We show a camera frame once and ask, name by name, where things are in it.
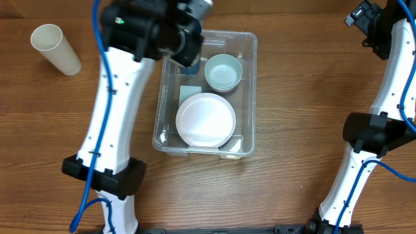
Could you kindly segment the blue cup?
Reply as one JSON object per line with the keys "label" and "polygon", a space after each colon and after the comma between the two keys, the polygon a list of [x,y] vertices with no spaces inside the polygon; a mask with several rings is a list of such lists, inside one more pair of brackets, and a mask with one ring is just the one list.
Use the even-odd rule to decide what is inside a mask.
{"label": "blue cup", "polygon": [[200,70],[200,62],[195,63],[191,67],[179,67],[179,73],[183,75],[196,75]]}

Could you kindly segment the grey small bowl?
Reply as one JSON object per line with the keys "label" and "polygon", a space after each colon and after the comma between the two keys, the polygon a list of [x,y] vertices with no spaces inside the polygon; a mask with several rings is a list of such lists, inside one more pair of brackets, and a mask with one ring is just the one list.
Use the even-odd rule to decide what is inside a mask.
{"label": "grey small bowl", "polygon": [[242,64],[237,58],[228,54],[211,57],[204,68],[205,80],[217,92],[229,92],[241,81]]}

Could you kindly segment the clear plastic storage bin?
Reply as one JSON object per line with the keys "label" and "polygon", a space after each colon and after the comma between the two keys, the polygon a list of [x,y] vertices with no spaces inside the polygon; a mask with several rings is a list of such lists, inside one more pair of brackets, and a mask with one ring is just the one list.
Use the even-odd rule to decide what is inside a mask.
{"label": "clear plastic storage bin", "polygon": [[[257,37],[251,32],[203,30],[200,68],[197,74],[186,74],[182,67],[167,59],[163,60],[161,87],[155,127],[153,147],[169,155],[188,156],[217,155],[222,159],[249,157],[255,149],[255,112],[257,85]],[[193,148],[186,144],[176,129],[176,112],[182,86],[198,86],[202,92],[214,90],[204,77],[207,61],[217,54],[234,56],[242,65],[242,79],[231,91],[218,93],[233,107],[237,123],[231,138],[216,149]]]}

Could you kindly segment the pink plate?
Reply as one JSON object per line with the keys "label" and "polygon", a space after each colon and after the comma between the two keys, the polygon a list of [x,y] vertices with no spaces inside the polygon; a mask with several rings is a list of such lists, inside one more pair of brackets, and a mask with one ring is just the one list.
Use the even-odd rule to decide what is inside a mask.
{"label": "pink plate", "polygon": [[213,93],[195,94],[178,108],[175,126],[189,146],[218,148],[233,135],[237,118],[231,104]]}

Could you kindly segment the beige cup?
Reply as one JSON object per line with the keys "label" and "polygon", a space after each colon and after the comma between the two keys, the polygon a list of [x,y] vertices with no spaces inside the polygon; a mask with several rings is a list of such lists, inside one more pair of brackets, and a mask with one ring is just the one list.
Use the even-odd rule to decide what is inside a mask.
{"label": "beige cup", "polygon": [[36,28],[31,34],[31,45],[64,75],[80,72],[81,61],[57,25]]}

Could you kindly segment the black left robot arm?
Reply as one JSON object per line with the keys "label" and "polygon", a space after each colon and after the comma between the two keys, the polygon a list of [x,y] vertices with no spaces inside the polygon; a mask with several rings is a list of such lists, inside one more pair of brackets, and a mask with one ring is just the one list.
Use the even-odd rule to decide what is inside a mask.
{"label": "black left robot arm", "polygon": [[64,174],[84,181],[85,190],[69,231],[96,201],[103,206],[104,233],[138,233],[134,196],[146,164],[130,156],[140,99],[161,59],[190,68],[200,60],[202,21],[213,5],[206,0],[95,1],[92,26],[99,51],[97,96],[86,138],[62,163]]}

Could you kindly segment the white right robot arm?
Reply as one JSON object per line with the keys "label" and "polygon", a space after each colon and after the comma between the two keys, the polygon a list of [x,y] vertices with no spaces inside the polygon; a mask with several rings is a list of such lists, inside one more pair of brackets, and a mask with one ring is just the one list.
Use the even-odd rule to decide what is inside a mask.
{"label": "white right robot arm", "polygon": [[387,61],[369,113],[353,112],[343,127],[343,161],[329,194],[306,233],[362,233],[351,224],[354,207],[374,168],[387,152],[415,140],[415,2],[362,1],[344,21],[366,36],[362,45]]}

